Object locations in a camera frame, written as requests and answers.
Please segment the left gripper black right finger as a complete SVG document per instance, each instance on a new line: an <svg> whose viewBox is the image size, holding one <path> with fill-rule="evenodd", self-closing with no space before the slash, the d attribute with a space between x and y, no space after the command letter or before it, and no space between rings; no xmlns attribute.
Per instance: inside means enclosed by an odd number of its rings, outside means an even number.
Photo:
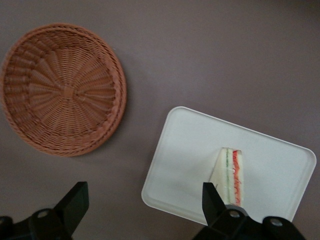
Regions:
<svg viewBox="0 0 320 240"><path fill-rule="evenodd" d="M226 206L211 182L202 185L202 210L207 222L195 240L304 240L289 220L267 216L261 223L243 208Z"/></svg>

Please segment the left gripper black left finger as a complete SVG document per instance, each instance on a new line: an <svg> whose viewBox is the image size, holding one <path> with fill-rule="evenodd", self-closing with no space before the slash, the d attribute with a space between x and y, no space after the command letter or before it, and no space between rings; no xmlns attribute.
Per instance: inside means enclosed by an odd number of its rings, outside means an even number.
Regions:
<svg viewBox="0 0 320 240"><path fill-rule="evenodd" d="M71 240L89 209L86 181L77 182L53 208L43 208L20 222L0 217L2 240Z"/></svg>

